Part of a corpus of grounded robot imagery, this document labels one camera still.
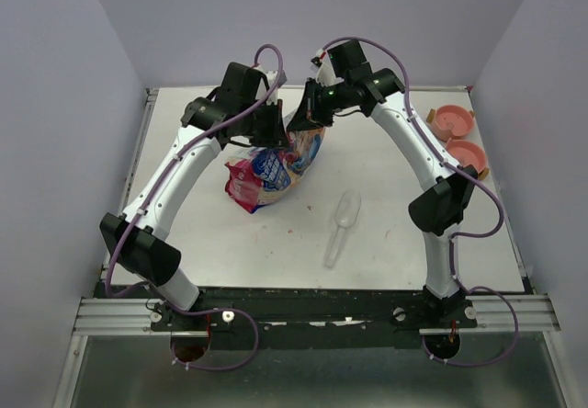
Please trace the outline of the clear plastic scoop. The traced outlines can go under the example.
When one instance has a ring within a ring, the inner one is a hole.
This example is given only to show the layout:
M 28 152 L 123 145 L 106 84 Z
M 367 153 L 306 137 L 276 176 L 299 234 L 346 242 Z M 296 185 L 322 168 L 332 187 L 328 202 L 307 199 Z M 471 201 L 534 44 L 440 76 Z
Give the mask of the clear plastic scoop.
M 356 224 L 361 209 L 361 195 L 358 191 L 349 189 L 339 200 L 334 213 L 335 229 L 327 244 L 323 265 L 333 269 L 345 247 L 348 231 Z

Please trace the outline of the cat food bag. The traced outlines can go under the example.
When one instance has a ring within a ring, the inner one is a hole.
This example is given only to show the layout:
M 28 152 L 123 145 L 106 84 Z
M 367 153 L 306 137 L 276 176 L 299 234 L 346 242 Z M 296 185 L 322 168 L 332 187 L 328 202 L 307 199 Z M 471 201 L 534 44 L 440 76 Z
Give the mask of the cat food bag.
M 325 132 L 325 128 L 290 132 L 287 149 L 252 147 L 233 153 L 225 161 L 226 194 L 249 213 L 276 203 L 302 180 Z

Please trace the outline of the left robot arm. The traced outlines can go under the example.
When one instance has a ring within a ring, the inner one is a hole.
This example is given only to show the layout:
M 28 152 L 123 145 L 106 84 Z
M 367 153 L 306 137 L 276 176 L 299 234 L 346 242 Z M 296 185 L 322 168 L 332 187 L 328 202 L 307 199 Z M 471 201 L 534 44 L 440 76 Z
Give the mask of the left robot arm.
M 202 323 L 204 309 L 198 286 L 180 267 L 180 251 L 166 239 L 188 193 L 231 138 L 270 147 L 288 142 L 277 97 L 285 81 L 282 69 L 230 63 L 219 86 L 186 106 L 170 150 L 137 198 L 100 222 L 110 255 L 107 274 L 121 265 L 154 287 L 174 305 L 172 318 L 185 330 Z

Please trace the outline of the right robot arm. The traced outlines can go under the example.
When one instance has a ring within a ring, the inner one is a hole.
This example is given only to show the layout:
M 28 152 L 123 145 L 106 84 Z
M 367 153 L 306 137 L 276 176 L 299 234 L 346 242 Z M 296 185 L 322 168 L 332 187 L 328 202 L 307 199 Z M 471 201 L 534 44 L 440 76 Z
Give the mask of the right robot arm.
M 426 131 L 410 102 L 409 77 L 404 68 L 375 71 L 362 49 L 365 40 L 340 38 L 315 53 L 315 77 L 306 81 L 288 131 L 327 128 L 336 114 L 358 108 L 396 144 L 412 168 L 422 194 L 408 206 L 413 224 L 422 232 L 426 256 L 423 316 L 435 327 L 456 316 L 464 293 L 451 260 L 451 235 L 460 228 L 478 178 L 472 166 L 461 167 Z

